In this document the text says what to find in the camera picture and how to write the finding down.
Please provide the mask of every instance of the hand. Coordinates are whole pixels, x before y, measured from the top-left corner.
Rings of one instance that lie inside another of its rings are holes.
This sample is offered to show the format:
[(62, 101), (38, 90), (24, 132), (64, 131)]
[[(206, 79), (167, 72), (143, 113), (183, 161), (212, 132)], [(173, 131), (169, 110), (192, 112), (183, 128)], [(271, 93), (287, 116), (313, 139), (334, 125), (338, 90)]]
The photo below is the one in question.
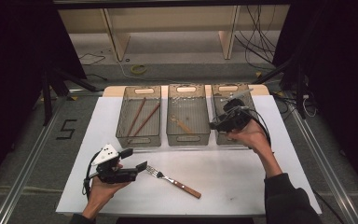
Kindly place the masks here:
[(247, 147), (251, 147), (258, 155), (266, 171), (267, 177), (272, 177), (282, 173), (281, 167), (272, 153), (269, 141), (263, 129), (254, 121), (250, 120), (248, 125), (242, 130), (233, 130), (227, 133), (227, 137), (243, 142)]
[(115, 193), (129, 185), (130, 182), (119, 184), (106, 184), (103, 183), (98, 176), (92, 178), (91, 191), (89, 194), (89, 202), (83, 211), (83, 217), (93, 220), (103, 207), (109, 202)]
[(245, 146), (250, 147), (257, 154), (271, 152), (263, 129), (252, 119), (242, 130), (233, 130), (227, 133), (227, 137), (242, 141)]

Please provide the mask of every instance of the black sleeve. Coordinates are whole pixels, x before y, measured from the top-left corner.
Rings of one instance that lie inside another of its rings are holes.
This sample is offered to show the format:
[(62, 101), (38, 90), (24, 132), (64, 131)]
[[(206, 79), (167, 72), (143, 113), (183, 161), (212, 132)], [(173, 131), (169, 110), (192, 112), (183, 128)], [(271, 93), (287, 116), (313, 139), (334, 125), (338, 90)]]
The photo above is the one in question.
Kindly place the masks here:
[(322, 223), (310, 206), (303, 189), (295, 189), (288, 174), (275, 175), (264, 180), (266, 184), (267, 223)]
[(69, 222), (69, 224), (93, 224), (93, 223), (94, 223), (93, 221), (79, 214), (74, 214), (72, 216), (71, 221)]

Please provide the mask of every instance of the wire mesh basket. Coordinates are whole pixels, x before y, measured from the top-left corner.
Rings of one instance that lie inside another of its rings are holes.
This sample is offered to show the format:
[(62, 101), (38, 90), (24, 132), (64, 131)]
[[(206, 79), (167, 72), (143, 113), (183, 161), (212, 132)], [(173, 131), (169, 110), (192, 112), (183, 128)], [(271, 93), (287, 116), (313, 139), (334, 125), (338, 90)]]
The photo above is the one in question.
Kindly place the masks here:
[[(212, 85), (212, 99), (213, 99), (213, 117), (216, 118), (225, 113), (223, 106), (227, 103), (227, 99), (231, 95), (236, 95), (241, 92), (249, 90), (248, 83), (232, 83), (232, 84), (215, 84)], [(258, 118), (255, 113), (255, 105), (250, 92), (246, 92), (239, 98), (246, 106), (249, 106), (250, 113), (255, 118)], [(240, 142), (229, 139), (226, 133), (215, 131), (217, 145), (241, 145)]]
[(122, 147), (161, 146), (161, 87), (126, 87), (116, 138)]
[(205, 86), (172, 84), (168, 90), (167, 137), (170, 146), (206, 146), (209, 142)]

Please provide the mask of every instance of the white table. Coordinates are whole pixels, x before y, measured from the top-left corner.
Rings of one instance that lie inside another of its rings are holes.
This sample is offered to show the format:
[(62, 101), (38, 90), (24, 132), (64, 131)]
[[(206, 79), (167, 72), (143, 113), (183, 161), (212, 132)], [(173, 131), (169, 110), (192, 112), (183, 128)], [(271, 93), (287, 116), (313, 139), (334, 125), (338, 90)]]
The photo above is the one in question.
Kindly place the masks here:
[[(253, 96), (253, 99), (256, 110), (268, 125), (280, 166), (296, 188), (303, 188), (308, 193), (312, 207), (321, 214), (272, 96)], [(91, 157), (107, 143), (121, 149), (115, 138), (121, 101), (121, 97), (98, 100), (57, 207), (58, 213), (69, 215), (83, 211), (87, 199), (82, 195), (82, 184)], [(121, 189), (101, 213), (116, 217), (264, 216), (265, 172), (254, 152), (243, 146), (218, 146), (214, 131), (206, 147), (169, 147), (165, 132), (167, 102), (163, 91), (161, 147), (135, 149), (135, 153), (121, 163), (125, 167), (134, 167), (148, 161), (165, 175), (200, 192), (201, 198), (196, 199), (168, 181), (143, 171), (135, 182)], [(212, 120), (210, 97), (208, 109)]]

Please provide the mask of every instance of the fork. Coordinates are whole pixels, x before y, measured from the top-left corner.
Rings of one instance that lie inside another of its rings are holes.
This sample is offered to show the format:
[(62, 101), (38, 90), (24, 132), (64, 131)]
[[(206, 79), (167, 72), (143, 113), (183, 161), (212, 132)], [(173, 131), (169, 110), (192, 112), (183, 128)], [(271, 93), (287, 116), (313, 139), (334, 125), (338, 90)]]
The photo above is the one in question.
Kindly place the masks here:
[(180, 183), (177, 180), (174, 180), (174, 179), (171, 179), (171, 178), (167, 177), (162, 172), (156, 170), (155, 168), (153, 168), (153, 167), (151, 167), (149, 165), (147, 165), (146, 171), (149, 172), (152, 176), (154, 176), (156, 178), (166, 179), (166, 180), (170, 181), (172, 184), (174, 184), (179, 189), (184, 190), (185, 192), (193, 195), (194, 197), (196, 197), (198, 199), (201, 197), (201, 194), (199, 192), (197, 192), (196, 190), (193, 190), (192, 188)]

